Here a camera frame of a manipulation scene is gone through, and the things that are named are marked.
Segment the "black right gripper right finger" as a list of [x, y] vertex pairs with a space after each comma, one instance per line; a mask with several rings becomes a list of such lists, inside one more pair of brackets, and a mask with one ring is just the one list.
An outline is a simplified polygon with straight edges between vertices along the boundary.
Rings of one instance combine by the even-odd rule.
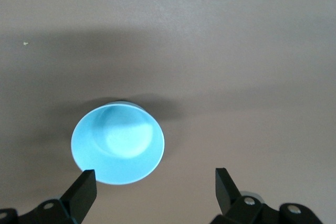
[[212, 223], [322, 223], [304, 205], [285, 203], [275, 210], [256, 197], [243, 196], [225, 168], [215, 170], [215, 190], [222, 213]]

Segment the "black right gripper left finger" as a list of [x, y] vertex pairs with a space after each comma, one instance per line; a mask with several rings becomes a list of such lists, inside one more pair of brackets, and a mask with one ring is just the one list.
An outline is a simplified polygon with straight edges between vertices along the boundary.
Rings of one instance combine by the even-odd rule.
[[59, 199], [46, 200], [21, 216], [14, 208], [1, 209], [1, 223], [82, 223], [96, 197], [95, 171], [85, 170]]

